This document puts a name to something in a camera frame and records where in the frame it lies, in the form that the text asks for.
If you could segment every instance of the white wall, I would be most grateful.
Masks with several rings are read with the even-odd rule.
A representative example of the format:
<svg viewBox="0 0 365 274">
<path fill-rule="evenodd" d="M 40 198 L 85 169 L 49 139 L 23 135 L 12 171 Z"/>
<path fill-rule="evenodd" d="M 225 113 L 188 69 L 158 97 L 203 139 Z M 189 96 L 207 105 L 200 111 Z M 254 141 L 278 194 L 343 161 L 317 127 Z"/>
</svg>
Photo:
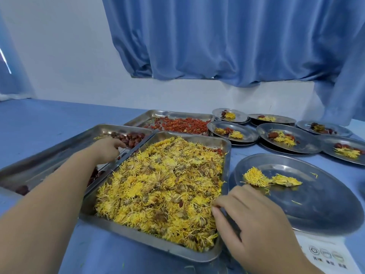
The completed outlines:
<svg viewBox="0 0 365 274">
<path fill-rule="evenodd" d="M 0 0 L 0 10 L 40 99 L 205 113 L 230 107 L 297 120 L 323 111 L 313 82 L 235 88 L 131 78 L 112 44 L 102 0 Z"/>
</svg>

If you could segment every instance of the blue table surface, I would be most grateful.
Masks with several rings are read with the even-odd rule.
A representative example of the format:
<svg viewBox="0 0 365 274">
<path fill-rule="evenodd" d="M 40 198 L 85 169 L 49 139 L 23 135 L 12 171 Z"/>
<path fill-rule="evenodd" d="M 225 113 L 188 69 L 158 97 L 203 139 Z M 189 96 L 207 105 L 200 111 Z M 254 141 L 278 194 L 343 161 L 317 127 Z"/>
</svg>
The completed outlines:
<svg viewBox="0 0 365 274">
<path fill-rule="evenodd" d="M 123 125 L 145 110 L 46 100 L 10 100 L 0 103 L 0 168 L 34 155 L 97 124 Z M 230 171 L 244 157 L 270 153 L 259 145 L 232 148 Z M 365 205 L 359 185 L 365 168 L 343 164 L 325 155 L 301 156 L 335 176 Z M 20 195 L 0 189 L 0 213 L 12 207 Z M 365 228 L 346 237 L 345 244 L 364 271 Z M 229 272 L 240 273 L 233 264 Z M 78 221 L 59 273 L 225 273 L 222 260 L 194 264 L 143 244 Z"/>
</svg>

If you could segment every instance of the forearm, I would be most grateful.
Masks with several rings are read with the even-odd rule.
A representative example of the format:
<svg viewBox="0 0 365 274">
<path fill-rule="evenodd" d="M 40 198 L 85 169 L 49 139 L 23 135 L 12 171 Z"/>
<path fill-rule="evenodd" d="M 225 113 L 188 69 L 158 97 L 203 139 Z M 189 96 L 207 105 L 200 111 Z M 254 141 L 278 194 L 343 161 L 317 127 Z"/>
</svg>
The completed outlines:
<svg viewBox="0 0 365 274">
<path fill-rule="evenodd" d="M 88 149 L 75 153 L 4 214 L 0 273 L 58 271 L 95 165 Z"/>
</svg>

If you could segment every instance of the pile of goji berries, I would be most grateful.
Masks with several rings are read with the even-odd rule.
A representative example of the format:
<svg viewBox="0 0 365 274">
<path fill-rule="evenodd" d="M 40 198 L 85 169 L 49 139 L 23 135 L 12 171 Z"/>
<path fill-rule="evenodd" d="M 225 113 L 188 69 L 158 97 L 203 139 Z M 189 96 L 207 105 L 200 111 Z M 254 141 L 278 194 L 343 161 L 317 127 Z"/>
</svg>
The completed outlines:
<svg viewBox="0 0 365 274">
<path fill-rule="evenodd" d="M 170 119 L 167 116 L 156 118 L 154 125 L 144 126 L 144 128 L 151 129 L 164 129 L 165 131 L 175 131 L 179 133 L 189 133 L 189 134 L 206 134 L 208 131 L 207 124 L 210 122 L 202 121 L 200 119 L 193 118 L 178 118 Z"/>
</svg>

